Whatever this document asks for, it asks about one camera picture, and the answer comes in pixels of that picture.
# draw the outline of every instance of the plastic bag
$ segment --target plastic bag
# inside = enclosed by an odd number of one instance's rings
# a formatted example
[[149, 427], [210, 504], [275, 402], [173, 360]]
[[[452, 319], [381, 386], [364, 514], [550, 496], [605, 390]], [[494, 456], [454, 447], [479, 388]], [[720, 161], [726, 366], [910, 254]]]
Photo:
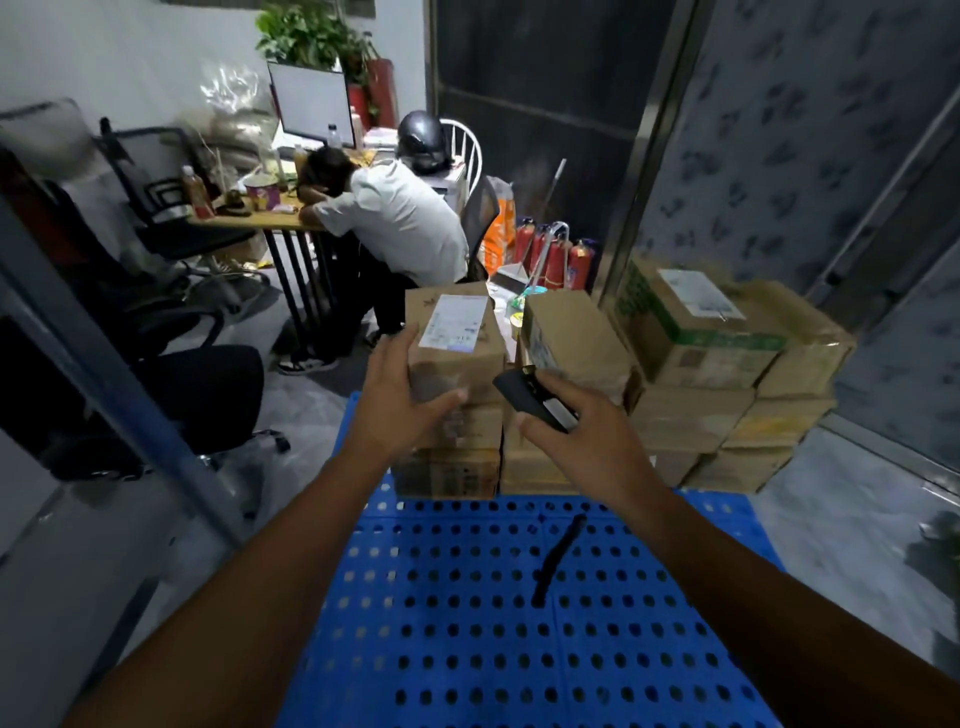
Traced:
[[204, 70], [207, 83], [200, 91], [218, 113], [232, 116], [238, 111], [256, 109], [260, 96], [260, 77], [247, 66], [220, 65]]
[[483, 236], [479, 257], [488, 275], [492, 276], [501, 265], [507, 262], [507, 249], [514, 245], [516, 240], [516, 203], [512, 187], [497, 177], [491, 177], [490, 181], [496, 192], [500, 211]]

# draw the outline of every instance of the patterned wall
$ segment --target patterned wall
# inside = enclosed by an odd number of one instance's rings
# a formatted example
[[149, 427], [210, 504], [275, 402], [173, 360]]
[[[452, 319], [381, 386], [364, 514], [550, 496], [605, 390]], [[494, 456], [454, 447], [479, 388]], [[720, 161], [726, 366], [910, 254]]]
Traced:
[[844, 417], [960, 471], [960, 246], [860, 342], [836, 394]]
[[960, 81], [951, 0], [717, 0], [636, 244], [804, 291]]

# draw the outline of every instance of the water bottle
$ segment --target water bottle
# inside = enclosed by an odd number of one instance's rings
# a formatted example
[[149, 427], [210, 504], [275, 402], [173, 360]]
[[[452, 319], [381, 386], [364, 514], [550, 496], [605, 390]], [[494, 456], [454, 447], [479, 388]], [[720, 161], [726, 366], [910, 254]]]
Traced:
[[344, 148], [344, 142], [340, 138], [340, 133], [337, 132], [336, 124], [327, 124], [326, 126], [326, 146], [332, 149]]

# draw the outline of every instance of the white shirt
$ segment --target white shirt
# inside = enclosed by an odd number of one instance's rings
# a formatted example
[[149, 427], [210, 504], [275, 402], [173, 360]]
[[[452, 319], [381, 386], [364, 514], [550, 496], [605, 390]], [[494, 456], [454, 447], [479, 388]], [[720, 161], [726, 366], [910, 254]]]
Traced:
[[460, 218], [401, 161], [358, 169], [349, 192], [313, 205], [337, 237], [353, 231], [394, 273], [418, 286], [449, 285], [467, 274], [467, 238]]

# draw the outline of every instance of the stacked cardboard boxes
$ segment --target stacked cardboard boxes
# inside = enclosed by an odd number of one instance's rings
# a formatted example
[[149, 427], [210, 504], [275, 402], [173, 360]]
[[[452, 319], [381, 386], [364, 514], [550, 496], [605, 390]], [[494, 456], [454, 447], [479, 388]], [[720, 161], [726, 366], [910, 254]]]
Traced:
[[394, 464], [397, 494], [491, 498], [500, 476], [505, 411], [492, 382], [503, 371], [507, 352], [486, 283], [407, 291], [406, 319], [420, 324], [408, 360], [414, 397], [426, 401], [467, 388], [469, 399], [410, 457]]
[[835, 405], [853, 338], [770, 281], [734, 285], [634, 256], [611, 317], [643, 372], [648, 449], [696, 451], [683, 485], [755, 493]]
[[[639, 385], [636, 361], [584, 291], [550, 291], [527, 299], [516, 364], [559, 372], [577, 384], [600, 390], [620, 406], [634, 398]], [[670, 448], [649, 450], [660, 476], [674, 485], [697, 457]], [[523, 438], [513, 412], [505, 425], [500, 489], [507, 495], [575, 493], [557, 466]]]

